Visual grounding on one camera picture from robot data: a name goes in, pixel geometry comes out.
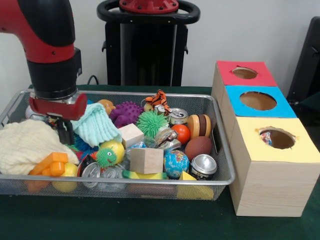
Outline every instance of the brown ball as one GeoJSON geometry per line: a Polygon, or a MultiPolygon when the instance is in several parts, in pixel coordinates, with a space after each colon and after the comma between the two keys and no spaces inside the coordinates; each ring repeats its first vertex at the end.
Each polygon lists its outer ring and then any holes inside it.
{"type": "Polygon", "coordinates": [[[210,154],[212,143],[210,138],[206,136],[197,136],[191,139],[185,147],[185,154],[191,162],[196,156],[200,154],[210,154]]]}

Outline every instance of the yellow sponge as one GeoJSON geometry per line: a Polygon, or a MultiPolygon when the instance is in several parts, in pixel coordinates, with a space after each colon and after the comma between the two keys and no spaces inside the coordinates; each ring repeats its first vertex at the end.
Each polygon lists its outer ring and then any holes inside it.
{"type": "MultiPolygon", "coordinates": [[[[179,180],[186,181],[196,181],[193,176],[182,172],[179,180]]],[[[178,192],[176,197],[178,199],[190,199],[190,200],[213,200],[214,199],[214,191],[209,186],[201,186],[201,185],[178,185],[178,192]]]]}
{"type": "Polygon", "coordinates": [[[161,173],[152,173],[152,174],[141,174],[136,173],[135,171],[127,171],[123,170],[122,175],[126,179],[154,179],[154,180],[161,180],[167,179],[168,176],[165,172],[161,173]]]}
{"type": "Polygon", "coordinates": [[[183,171],[182,174],[180,175],[179,180],[190,180],[190,181],[194,180],[194,181],[196,181],[197,179],[195,179],[193,176],[191,176],[190,174],[183,171]]]}

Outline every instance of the white wall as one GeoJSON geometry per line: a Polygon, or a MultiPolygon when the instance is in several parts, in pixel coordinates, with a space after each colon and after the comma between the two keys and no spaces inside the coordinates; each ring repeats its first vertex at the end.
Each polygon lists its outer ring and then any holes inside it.
{"type": "MultiPolygon", "coordinates": [[[[95,74],[107,83],[106,55],[101,52],[105,23],[98,19],[102,0],[70,0],[75,21],[75,46],[81,49],[85,84],[95,74]]],[[[312,17],[320,15],[319,0],[190,0],[201,9],[191,24],[189,55],[184,58],[183,86],[212,86],[217,60],[264,61],[287,94],[312,17]]],[[[0,34],[0,112],[16,91],[30,84],[19,40],[0,34]]]]}

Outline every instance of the cream knitted fabric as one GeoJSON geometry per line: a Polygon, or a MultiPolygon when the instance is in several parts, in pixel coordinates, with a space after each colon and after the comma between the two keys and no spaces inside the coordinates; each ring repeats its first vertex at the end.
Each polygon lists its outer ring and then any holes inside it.
{"type": "Polygon", "coordinates": [[[79,121],[71,121],[73,130],[92,148],[106,141],[122,142],[120,131],[112,123],[105,107],[100,103],[86,106],[84,115],[79,121]]]}
{"type": "Polygon", "coordinates": [[[77,156],[59,141],[57,133],[42,121],[9,123],[0,130],[0,172],[27,175],[52,152],[67,153],[68,161],[78,164],[77,156]]]}

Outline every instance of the red box lid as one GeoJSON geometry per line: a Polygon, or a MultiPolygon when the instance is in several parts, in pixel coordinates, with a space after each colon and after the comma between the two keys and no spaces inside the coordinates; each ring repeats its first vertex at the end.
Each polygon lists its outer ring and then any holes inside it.
{"type": "Polygon", "coordinates": [[[264,62],[217,61],[224,85],[276,87],[264,62]]]}

